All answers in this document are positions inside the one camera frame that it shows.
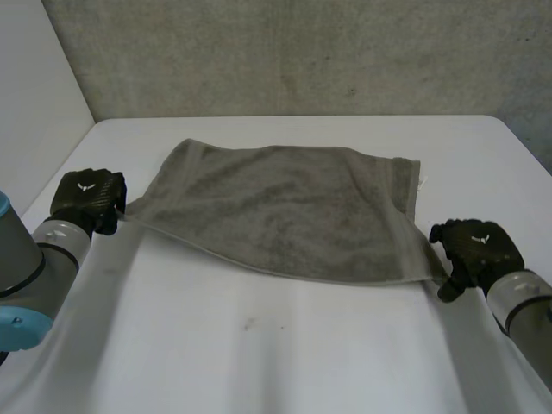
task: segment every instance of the towel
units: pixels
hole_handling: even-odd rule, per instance
[[[347,285],[439,279],[414,225],[419,161],[343,147],[186,140],[126,218],[263,273]]]

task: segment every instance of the robotic hand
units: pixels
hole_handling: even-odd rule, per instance
[[[453,265],[437,296],[448,303],[468,287],[481,288],[499,327],[552,392],[552,287],[524,268],[515,244],[496,223],[448,220],[433,226],[430,242],[442,243]]]
[[[116,232],[116,211],[124,212],[125,198],[120,172],[69,172],[51,216],[31,236],[0,192],[0,354],[41,343],[88,254],[92,233]]]

